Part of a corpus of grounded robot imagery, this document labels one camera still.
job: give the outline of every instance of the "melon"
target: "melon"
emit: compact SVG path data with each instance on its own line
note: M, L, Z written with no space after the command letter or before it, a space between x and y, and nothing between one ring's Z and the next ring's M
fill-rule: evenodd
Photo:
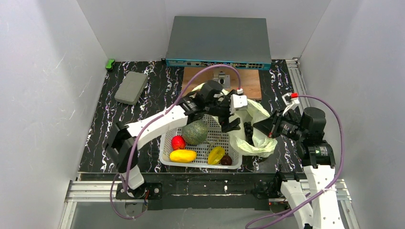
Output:
M208 136L207 125L202 120L194 121L188 125L183 126L181 135L190 145L198 145L203 143Z

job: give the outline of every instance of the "plastic bag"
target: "plastic bag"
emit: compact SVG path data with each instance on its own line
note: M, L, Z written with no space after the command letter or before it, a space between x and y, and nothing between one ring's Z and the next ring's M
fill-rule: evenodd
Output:
M200 90L204 84L200 84L193 89ZM224 94L228 94L227 90L222 90ZM274 153L274 149L277 145L277 140L273 138L267 137L265 134L253 128L253 144L254 146L250 145L245 141L245 129L243 126L244 122L251 122L254 124L256 122L262 121L266 118L270 117L270 114L263 108L263 106L253 100L247 100L247 110L239 110L236 111L233 116L229 118L229 122L240 118L241 123L239 124L240 130L234 130L228 132L230 145L233 149L235 149L238 153L245 155L245 156L260 156L260 157L268 157Z

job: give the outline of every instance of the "marble pattern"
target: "marble pattern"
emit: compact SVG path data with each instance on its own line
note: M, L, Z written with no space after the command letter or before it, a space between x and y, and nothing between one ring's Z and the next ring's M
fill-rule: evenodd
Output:
M148 75L148 84L134 105L117 103L114 94L125 75L130 72ZM161 62L117 62L114 70L107 73L98 105L91 124L79 172L114 173L114 163L106 155L103 145L107 140L112 124L121 121L125 124L136 122L169 107L179 96L184 69L167 67ZM292 92L292 84L284 60L275 60L270 71L259 71L262 91L261 104L269 112L284 108L282 94ZM294 142L284 137L277 139L278 144L269 158L244 156L242 165L235 170L210 170L205 168L174 167L159 161L160 137L153 139L138 152L141 172L262 172L274 173L278 166L283 170L300 172L300 160Z

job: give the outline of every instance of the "yellow fruit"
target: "yellow fruit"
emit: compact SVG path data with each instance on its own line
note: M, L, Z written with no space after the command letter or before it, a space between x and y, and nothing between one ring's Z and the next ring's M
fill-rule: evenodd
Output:
M189 163L197 157L197 153L188 149L177 149L170 153L170 160L172 162Z
M207 163L209 165L216 165L219 161L221 161L222 157L225 155L225 149L217 146L211 150L210 154L208 155Z

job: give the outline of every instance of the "white basket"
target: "white basket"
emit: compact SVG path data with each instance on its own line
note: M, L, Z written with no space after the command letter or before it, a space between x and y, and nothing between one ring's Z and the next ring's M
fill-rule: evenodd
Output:
M181 135L181 128L172 129L164 134L160 138L160 153L159 160L161 163L168 166L182 166L182 167L197 167L197 168L217 168L217 169L237 169L242 164L242 155L236 152L231 145L229 144L229 135L227 133L222 133L221 126L217 121L210 115L204 115L202 118L204 123L208 128L207 140L199 145L186 145L186 149L194 150L197 152L197 158L190 163L178 163L172 162L169 158L170 153L173 151L171 147L171 139L176 135ZM208 148L210 143L214 143L221 138L217 143L213 145L211 149L216 146L222 146L225 149L225 152L232 158L232 165L223 166L223 165L209 165L207 164L208 158Z

